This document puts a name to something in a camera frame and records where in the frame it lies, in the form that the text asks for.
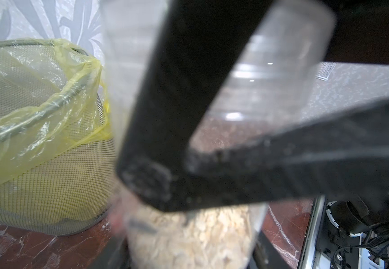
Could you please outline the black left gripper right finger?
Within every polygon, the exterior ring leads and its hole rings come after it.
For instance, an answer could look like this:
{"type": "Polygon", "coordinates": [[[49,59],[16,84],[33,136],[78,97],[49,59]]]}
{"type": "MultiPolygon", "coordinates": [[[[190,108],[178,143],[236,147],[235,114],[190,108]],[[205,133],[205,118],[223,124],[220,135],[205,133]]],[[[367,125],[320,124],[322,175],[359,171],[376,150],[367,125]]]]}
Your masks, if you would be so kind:
{"type": "Polygon", "coordinates": [[[273,244],[263,232],[258,234],[252,254],[252,269],[290,269],[273,244]]]}

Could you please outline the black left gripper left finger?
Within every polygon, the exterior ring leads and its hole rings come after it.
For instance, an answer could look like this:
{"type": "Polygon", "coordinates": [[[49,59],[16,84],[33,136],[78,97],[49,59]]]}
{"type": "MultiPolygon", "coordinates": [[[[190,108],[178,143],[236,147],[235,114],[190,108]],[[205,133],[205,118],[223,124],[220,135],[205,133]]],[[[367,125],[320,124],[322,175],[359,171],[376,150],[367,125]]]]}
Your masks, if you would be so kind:
{"type": "Polygon", "coordinates": [[[89,269],[128,269],[129,250],[126,239],[112,237],[98,256],[90,263],[89,269]]]}

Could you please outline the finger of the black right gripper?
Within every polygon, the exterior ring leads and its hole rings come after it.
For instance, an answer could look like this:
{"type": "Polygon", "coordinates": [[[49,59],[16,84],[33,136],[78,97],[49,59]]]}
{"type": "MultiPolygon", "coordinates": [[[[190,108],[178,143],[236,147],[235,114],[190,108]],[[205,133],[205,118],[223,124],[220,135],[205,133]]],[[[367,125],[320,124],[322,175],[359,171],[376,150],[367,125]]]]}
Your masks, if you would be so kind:
{"type": "Polygon", "coordinates": [[[271,2],[175,1],[116,163],[164,212],[389,192],[389,99],[211,153],[190,139],[271,2]]]}

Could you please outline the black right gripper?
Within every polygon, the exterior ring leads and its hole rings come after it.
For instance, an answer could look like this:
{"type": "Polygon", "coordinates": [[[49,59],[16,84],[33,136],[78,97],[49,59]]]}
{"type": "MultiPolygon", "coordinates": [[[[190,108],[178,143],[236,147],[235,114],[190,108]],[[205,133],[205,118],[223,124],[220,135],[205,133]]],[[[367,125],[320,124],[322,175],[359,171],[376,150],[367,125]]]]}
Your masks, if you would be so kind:
{"type": "Polygon", "coordinates": [[[389,65],[389,1],[325,1],[337,17],[326,62],[389,65]]]}

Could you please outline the glass jar with oatmeal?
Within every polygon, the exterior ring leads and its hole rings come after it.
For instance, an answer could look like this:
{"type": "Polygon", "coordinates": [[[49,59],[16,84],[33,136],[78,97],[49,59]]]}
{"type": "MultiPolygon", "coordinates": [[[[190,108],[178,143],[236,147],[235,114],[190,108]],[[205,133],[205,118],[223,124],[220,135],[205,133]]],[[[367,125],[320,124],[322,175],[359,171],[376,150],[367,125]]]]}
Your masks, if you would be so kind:
{"type": "MultiPolygon", "coordinates": [[[[117,160],[174,2],[100,4],[117,160]]],[[[335,15],[321,1],[270,2],[190,139],[189,146],[198,152],[233,148],[300,119],[335,15]]],[[[249,263],[265,202],[164,212],[142,202],[117,179],[122,189],[116,195],[113,226],[124,230],[135,268],[243,269],[249,263]]]]}

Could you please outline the mesh waste bin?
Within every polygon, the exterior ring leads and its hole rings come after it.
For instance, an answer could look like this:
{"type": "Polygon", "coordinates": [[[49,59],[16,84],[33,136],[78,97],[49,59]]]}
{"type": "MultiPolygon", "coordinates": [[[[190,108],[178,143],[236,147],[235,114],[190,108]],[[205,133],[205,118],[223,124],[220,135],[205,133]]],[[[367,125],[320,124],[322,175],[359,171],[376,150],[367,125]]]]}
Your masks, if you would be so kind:
{"type": "Polygon", "coordinates": [[[87,189],[51,184],[13,191],[0,188],[0,224],[49,235],[79,233],[100,221],[108,210],[111,176],[87,189]]]}

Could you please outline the yellow plastic bin liner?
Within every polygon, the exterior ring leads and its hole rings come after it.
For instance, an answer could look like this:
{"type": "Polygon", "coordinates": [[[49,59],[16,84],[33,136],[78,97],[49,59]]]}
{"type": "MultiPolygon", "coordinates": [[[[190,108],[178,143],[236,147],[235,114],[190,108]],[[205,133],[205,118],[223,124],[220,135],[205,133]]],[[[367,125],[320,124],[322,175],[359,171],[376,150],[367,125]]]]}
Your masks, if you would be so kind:
{"type": "Polygon", "coordinates": [[[115,152],[102,70],[64,39],[0,41],[0,188],[107,180],[115,152]]]}

